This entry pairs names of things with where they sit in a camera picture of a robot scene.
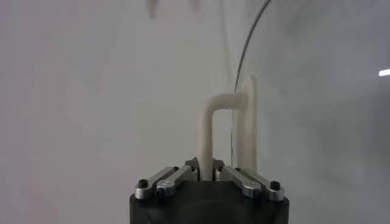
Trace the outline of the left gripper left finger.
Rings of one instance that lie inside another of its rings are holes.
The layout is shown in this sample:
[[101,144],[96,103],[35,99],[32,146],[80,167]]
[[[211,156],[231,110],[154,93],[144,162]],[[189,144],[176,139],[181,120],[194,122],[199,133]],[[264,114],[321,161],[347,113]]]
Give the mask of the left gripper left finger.
[[140,179],[135,185],[134,197],[147,200],[157,192],[163,197],[170,197],[184,181],[199,181],[197,158],[185,161],[182,167],[168,166],[147,179]]

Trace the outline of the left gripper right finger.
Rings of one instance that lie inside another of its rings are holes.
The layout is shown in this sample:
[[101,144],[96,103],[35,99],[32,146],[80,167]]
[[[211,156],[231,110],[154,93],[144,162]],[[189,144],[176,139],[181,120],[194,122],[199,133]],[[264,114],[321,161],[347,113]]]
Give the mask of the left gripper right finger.
[[214,160],[214,198],[242,197],[252,201],[283,201],[285,190],[278,181],[269,181],[248,168],[226,166]]

